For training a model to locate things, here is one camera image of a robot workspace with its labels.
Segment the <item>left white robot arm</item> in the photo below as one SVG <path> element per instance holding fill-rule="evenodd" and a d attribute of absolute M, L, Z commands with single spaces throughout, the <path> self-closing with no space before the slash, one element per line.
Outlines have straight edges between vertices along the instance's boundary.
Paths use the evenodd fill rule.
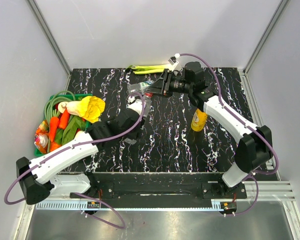
<path fill-rule="evenodd" d="M 53 193 L 79 192 L 88 198 L 96 196 L 99 186 L 88 177 L 82 180 L 61 180 L 56 178 L 58 173 L 79 160 L 98 153 L 116 140 L 128 139 L 134 142 L 142 125 L 142 110 L 128 107 L 116 117 L 91 124 L 78 137 L 50 153 L 31 160 L 19 158 L 16 161 L 16 176 L 23 201 L 34 205 Z"/>

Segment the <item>yellow juice bottle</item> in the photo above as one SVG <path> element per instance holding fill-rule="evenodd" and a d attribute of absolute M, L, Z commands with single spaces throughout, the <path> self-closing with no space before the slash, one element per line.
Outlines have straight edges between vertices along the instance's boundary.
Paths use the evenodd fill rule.
<path fill-rule="evenodd" d="M 208 115 L 197 109 L 191 121 L 191 129 L 195 132 L 200 132 L 204 129 Z"/>

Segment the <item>red cap water bottle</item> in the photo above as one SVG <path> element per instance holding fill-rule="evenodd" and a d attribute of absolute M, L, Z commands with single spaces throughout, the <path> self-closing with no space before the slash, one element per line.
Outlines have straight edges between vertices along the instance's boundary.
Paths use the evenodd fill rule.
<path fill-rule="evenodd" d="M 149 112 L 150 112 L 150 107 L 151 107 L 151 104 L 152 104 L 152 98 L 153 94 L 152 93 L 148 93 L 148 92 L 145 92 L 143 94 L 143 115 L 142 115 L 142 118 L 143 119 L 146 119 Z"/>

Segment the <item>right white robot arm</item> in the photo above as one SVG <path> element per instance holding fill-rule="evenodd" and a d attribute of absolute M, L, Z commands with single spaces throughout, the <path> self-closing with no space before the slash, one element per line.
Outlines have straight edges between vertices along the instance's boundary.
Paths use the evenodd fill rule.
<path fill-rule="evenodd" d="M 186 94 L 194 107 L 215 119 L 235 139 L 234 164 L 222 175 L 223 182 L 217 186 L 223 198 L 233 195 L 236 185 L 274 155 L 271 130 L 250 122 L 224 102 L 221 94 L 206 85 L 204 69 L 197 61 L 188 62 L 183 73 L 165 69 L 145 92 L 165 98 L 173 93 Z"/>

